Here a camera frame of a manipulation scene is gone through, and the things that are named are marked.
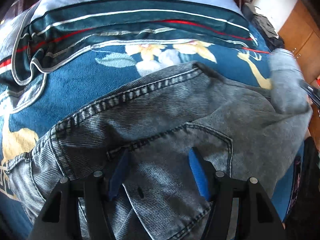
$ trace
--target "gray jeans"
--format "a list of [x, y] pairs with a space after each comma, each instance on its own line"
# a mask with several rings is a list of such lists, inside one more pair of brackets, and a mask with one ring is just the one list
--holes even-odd
[[[311, 109], [298, 66], [280, 49], [270, 69], [272, 90], [228, 80], [197, 62], [131, 82], [69, 115], [10, 161], [11, 187], [34, 222], [62, 176], [79, 179], [112, 167], [112, 157], [128, 149], [129, 176], [106, 204], [116, 238], [199, 239], [211, 205], [189, 167], [191, 147], [233, 178], [258, 178], [271, 196], [303, 140]], [[230, 237], [235, 226], [233, 216]]]

